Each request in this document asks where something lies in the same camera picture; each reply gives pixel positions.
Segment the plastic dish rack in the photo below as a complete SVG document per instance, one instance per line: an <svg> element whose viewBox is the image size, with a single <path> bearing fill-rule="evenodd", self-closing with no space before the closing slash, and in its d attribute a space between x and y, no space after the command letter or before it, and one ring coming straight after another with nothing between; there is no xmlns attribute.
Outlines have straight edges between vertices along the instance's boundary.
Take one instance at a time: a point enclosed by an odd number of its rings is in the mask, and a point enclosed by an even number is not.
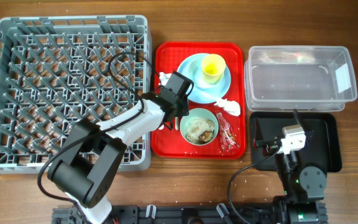
<svg viewBox="0 0 358 224"><path fill-rule="evenodd" d="M79 119L104 121L136 104L107 62L123 51L151 60L151 46L144 16L1 19L0 174L37 173ZM138 95L149 91L151 68L142 59L122 55L112 64ZM146 134L128 147L119 171L147 169L150 160Z"/></svg>

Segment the clear plastic container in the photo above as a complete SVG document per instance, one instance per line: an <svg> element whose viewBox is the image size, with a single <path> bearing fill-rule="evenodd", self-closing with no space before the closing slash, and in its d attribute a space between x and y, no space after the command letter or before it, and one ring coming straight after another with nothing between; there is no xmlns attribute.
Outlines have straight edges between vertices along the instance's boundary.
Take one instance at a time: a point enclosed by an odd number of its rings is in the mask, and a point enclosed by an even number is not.
<svg viewBox="0 0 358 224"><path fill-rule="evenodd" d="M244 71L251 111L341 111L357 98L345 47L251 47Z"/></svg>

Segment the white label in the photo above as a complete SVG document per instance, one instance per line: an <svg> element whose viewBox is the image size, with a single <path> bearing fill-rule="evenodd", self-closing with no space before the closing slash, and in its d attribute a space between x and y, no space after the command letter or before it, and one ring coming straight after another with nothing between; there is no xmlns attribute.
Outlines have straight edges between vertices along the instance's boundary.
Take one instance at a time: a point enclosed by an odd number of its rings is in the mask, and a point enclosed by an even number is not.
<svg viewBox="0 0 358 224"><path fill-rule="evenodd" d="M338 93L342 93L352 86L347 63L339 67L339 69L335 71L335 74L336 82L338 84Z"/></svg>

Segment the blue plate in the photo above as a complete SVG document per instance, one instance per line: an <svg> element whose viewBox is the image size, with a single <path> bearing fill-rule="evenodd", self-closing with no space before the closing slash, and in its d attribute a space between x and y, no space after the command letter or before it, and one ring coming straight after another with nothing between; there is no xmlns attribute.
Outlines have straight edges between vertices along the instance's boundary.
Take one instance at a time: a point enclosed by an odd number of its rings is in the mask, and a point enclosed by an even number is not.
<svg viewBox="0 0 358 224"><path fill-rule="evenodd" d="M192 79L192 77L190 77L189 74L189 66L191 62L198 57L205 57L205 56L207 56L207 54L194 54L186 58L179 65L177 72L186 76L187 78ZM214 100L214 98L223 98L223 96L227 93L227 91L229 91L230 84L231 84L231 74L229 68L226 66L226 69L224 70L223 73L223 79L221 82L219 82L213 88L208 88L205 90L200 90L197 87L194 87L188 99L195 103L201 103L201 104L213 103L216 101Z"/></svg>

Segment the wood grain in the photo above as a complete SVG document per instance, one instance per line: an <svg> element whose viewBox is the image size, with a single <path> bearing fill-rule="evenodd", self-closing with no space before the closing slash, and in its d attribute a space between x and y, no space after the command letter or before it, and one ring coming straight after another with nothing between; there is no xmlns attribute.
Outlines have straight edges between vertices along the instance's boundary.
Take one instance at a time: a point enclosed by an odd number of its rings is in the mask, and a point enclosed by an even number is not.
<svg viewBox="0 0 358 224"><path fill-rule="evenodd" d="M0 18L114 14L145 15L154 50L172 40L222 41L237 44L247 58L254 45L343 45L351 53L358 88L358 1L0 0ZM358 99L334 115L343 169L328 175L324 201L330 223L358 223ZM108 198L115 205L215 205L227 201L229 178L249 162L250 151L234 161L153 156L147 171L119 174ZM52 208L63 203L44 197L35 180L35 175L0 175L0 223L50 223ZM44 182L49 191L61 194ZM250 170L235 184L237 202L265 202L282 194L274 172Z"/></svg>

